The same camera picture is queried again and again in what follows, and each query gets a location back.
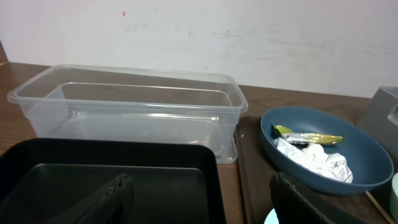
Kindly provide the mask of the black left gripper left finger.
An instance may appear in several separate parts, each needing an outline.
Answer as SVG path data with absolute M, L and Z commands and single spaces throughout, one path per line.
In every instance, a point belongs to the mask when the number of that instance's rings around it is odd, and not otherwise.
M 127 174 L 120 174 L 47 224 L 132 223 L 134 188 Z

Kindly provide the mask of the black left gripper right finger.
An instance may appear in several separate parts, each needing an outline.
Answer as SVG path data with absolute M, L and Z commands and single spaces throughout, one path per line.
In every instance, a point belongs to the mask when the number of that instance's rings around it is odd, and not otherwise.
M 364 223 L 283 172 L 271 176 L 269 187 L 272 204 L 281 224 Z

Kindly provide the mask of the light blue rice bowl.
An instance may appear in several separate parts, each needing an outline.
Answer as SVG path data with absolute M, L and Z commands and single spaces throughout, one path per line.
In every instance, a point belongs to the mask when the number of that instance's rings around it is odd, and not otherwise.
M 277 218 L 277 214 L 274 208 L 266 216 L 264 224 L 279 224 L 279 219 Z

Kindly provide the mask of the white paper napkin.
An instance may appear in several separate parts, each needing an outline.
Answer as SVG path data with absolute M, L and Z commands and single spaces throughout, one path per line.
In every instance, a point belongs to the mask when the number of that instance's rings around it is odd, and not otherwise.
M 353 181 L 347 160 L 339 153 L 327 154 L 320 144 L 315 143 L 299 149 L 283 138 L 277 138 L 273 143 L 290 160 L 318 175 L 348 184 Z

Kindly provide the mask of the dark blue plate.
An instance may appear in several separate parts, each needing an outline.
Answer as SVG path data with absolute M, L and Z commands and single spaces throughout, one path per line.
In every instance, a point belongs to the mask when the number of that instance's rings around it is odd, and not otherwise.
M 326 153 L 339 153 L 348 161 L 352 183 L 344 183 L 318 175 L 283 155 L 274 144 L 274 125 L 282 125 L 296 133 L 322 133 L 343 136 L 337 144 L 325 146 Z M 355 195 L 389 182 L 394 164 L 386 150 L 356 126 L 326 112 L 299 106 L 282 106 L 261 117 L 262 142 L 269 160 L 285 172 L 319 192 L 333 195 Z

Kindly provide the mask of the yellow green snack wrapper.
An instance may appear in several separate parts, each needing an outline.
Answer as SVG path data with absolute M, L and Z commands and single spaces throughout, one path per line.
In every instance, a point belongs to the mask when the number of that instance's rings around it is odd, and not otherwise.
M 272 127 L 276 134 L 291 144 L 330 145 L 340 143 L 345 138 L 345 135 L 334 136 L 322 133 L 295 133 L 290 128 L 281 125 L 273 125 Z

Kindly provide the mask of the wooden chopstick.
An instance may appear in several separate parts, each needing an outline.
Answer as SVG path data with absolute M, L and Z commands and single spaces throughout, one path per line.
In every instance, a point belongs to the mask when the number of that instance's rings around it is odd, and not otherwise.
M 366 196 L 370 199 L 373 205 L 377 208 L 380 214 L 384 217 L 384 219 L 388 222 L 388 224 L 395 224 L 395 221 L 391 218 L 391 216 L 382 208 L 379 202 L 371 195 L 369 191 L 365 191 Z

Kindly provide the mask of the mint green bowl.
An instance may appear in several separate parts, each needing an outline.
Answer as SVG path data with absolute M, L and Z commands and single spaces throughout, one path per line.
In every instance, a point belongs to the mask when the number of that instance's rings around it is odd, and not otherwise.
M 394 221 L 398 222 L 398 173 L 394 174 L 391 182 L 390 213 Z

